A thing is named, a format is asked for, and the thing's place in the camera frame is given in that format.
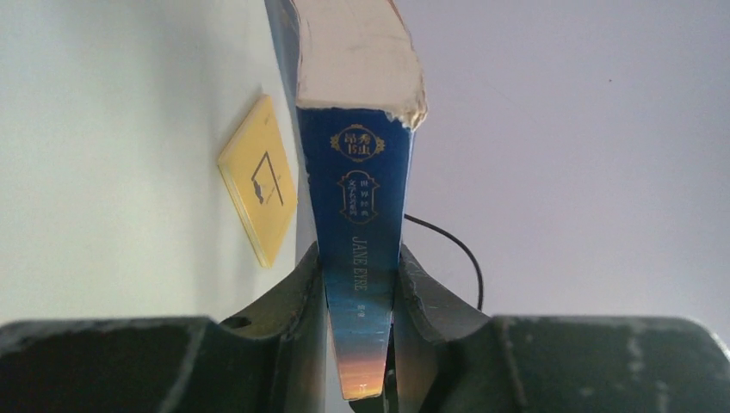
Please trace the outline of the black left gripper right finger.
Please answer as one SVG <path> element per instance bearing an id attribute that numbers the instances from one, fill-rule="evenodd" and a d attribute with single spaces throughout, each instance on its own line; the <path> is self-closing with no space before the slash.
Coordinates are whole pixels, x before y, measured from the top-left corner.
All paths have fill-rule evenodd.
<path id="1" fill-rule="evenodd" d="M 402 249 L 394 357 L 403 412 L 726 412 L 729 350 L 674 317 L 488 316 Z"/>

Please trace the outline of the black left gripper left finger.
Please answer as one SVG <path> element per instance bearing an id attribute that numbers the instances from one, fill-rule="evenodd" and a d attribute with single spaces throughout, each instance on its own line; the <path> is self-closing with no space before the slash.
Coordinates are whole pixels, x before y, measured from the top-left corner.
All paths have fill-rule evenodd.
<path id="1" fill-rule="evenodd" d="M 4 412 L 318 412 L 325 301 L 311 246 L 243 310 L 1 328 Z"/>

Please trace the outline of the blue Jane Eyre book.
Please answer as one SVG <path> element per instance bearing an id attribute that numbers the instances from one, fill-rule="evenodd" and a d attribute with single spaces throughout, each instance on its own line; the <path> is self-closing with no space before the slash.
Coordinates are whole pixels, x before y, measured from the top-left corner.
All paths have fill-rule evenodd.
<path id="1" fill-rule="evenodd" d="M 323 269 L 341 393 L 380 396 L 424 72 L 392 1 L 266 4 Z"/>

